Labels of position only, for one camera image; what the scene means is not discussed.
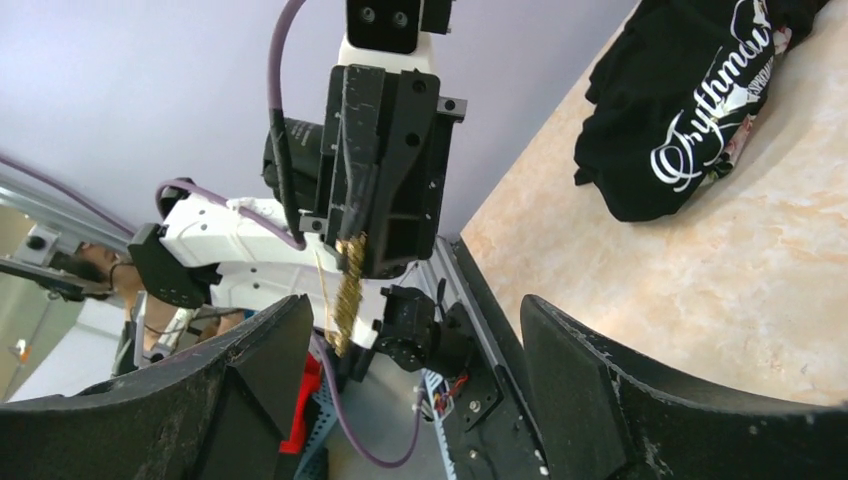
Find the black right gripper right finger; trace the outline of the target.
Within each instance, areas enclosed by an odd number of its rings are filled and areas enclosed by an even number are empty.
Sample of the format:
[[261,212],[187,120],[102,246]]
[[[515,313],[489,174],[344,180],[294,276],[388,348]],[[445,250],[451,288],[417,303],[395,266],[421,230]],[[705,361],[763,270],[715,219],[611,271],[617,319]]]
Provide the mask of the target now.
[[843,479],[847,410],[687,374],[548,301],[520,309],[534,417],[555,479]]

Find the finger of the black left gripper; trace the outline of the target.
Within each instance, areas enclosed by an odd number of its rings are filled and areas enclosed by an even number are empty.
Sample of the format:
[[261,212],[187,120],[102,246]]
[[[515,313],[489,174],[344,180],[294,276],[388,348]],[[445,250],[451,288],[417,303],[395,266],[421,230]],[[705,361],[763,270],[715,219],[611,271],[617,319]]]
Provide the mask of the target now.
[[328,239],[350,240],[364,233],[371,255],[383,254],[386,247],[384,210],[377,199],[386,78],[383,69],[363,65],[336,66],[331,75]]
[[389,76],[388,116],[380,119],[380,156],[365,232],[363,276],[393,279],[430,257],[442,200],[440,79],[404,71]]

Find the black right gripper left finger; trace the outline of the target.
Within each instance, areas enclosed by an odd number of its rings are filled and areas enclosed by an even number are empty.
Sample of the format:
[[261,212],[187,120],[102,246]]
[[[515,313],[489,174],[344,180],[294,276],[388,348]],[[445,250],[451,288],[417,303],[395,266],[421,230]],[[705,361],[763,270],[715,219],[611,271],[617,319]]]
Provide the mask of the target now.
[[291,296],[197,346],[74,396],[1,408],[5,479],[291,479],[313,314]]

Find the small gold brooch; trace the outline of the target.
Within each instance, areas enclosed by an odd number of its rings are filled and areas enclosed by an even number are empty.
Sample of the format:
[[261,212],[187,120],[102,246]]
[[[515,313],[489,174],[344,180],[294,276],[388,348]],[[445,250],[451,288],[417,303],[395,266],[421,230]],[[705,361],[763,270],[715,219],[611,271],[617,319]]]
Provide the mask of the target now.
[[329,300],[321,256],[318,251],[313,253],[324,303],[324,318],[320,326],[325,340],[338,357],[345,356],[352,344],[362,302],[366,245],[367,235],[364,232],[349,240],[337,242],[336,249],[341,254],[343,267],[334,303]]

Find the black printed t-shirt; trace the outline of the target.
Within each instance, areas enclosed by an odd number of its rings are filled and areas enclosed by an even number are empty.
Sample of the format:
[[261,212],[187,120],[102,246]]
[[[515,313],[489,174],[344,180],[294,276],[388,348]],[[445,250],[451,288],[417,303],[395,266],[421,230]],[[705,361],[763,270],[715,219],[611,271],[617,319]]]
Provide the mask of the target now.
[[595,64],[574,147],[577,185],[621,222],[677,213],[729,175],[778,59],[819,1],[642,1]]

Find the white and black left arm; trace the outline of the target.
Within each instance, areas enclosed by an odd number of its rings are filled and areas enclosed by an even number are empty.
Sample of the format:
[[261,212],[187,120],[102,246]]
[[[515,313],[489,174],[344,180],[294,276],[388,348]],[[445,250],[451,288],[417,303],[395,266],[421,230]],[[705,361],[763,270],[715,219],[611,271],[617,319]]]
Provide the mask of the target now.
[[335,352],[400,342],[392,319],[361,314],[368,281],[402,277],[434,250],[461,101],[419,70],[332,70],[321,124],[272,115],[269,198],[226,199],[180,178],[162,220],[129,244],[149,295],[183,309],[261,311],[306,296]]

